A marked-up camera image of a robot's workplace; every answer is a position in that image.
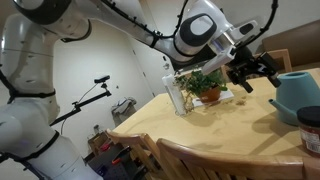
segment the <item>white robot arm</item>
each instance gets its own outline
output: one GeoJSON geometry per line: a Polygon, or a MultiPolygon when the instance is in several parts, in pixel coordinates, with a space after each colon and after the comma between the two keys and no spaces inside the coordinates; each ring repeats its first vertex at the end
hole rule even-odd
{"type": "MultiPolygon", "coordinates": [[[[202,61],[203,56],[199,55],[207,46],[217,56],[205,59],[209,62],[203,72],[209,73],[228,63],[231,80],[237,84],[242,84],[241,78],[248,75],[247,67],[260,68],[251,58],[232,63],[240,39],[256,22],[233,27],[209,0],[196,1],[170,36],[148,29],[138,0],[14,0],[13,3],[22,15],[8,18],[1,41],[0,79],[11,98],[0,107],[0,153],[30,165],[35,173],[47,179],[102,179],[83,162],[71,141],[50,127],[59,113],[52,83],[53,45],[59,39],[64,42],[85,39],[91,33],[91,20],[126,32],[180,65],[202,61]]],[[[276,74],[273,66],[264,67],[261,73],[268,77],[276,74]]]]}

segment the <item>teal watering can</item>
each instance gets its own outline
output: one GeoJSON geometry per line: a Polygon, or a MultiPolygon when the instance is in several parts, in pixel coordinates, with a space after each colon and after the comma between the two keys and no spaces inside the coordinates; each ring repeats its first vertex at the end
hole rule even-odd
{"type": "Polygon", "coordinates": [[[277,118],[287,124],[298,126],[297,111],[302,107],[320,105],[320,89],[308,72],[280,75],[276,100],[269,102],[277,108],[277,118]]]}

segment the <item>chair back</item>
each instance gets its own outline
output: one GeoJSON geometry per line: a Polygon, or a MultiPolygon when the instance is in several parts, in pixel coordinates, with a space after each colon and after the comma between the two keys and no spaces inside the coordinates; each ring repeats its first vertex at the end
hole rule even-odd
{"type": "Polygon", "coordinates": [[[316,20],[262,39],[265,51],[288,49],[293,66],[318,63],[320,20],[316,20]]]}
{"type": "Polygon", "coordinates": [[[138,158],[142,162],[142,164],[147,167],[149,171],[149,173],[147,174],[148,176],[146,176],[147,179],[168,179],[159,163],[160,151],[156,143],[150,138],[148,134],[119,134],[109,129],[106,131],[106,133],[115,144],[120,143],[124,147],[131,147],[131,158],[133,160],[138,158]]]}
{"type": "MultiPolygon", "coordinates": [[[[307,179],[302,157],[204,152],[165,139],[159,139],[157,145],[161,160],[171,167],[175,179],[307,179]]],[[[320,167],[320,160],[307,159],[320,167]]],[[[317,179],[320,170],[312,163],[308,164],[316,175],[308,179],[317,179]]]]}
{"type": "Polygon", "coordinates": [[[88,139],[88,144],[92,150],[92,153],[95,156],[99,156],[102,153],[102,151],[100,150],[100,147],[103,144],[108,143],[109,141],[110,139],[108,138],[107,134],[105,132],[100,132],[100,133],[97,133],[92,138],[88,139]]]}
{"type": "MultiPolygon", "coordinates": [[[[291,59],[288,49],[279,49],[273,51],[267,51],[267,53],[276,61],[282,61],[278,64],[284,68],[286,73],[292,72],[291,59]]],[[[253,57],[257,58],[260,54],[255,54],[253,57]]]]}

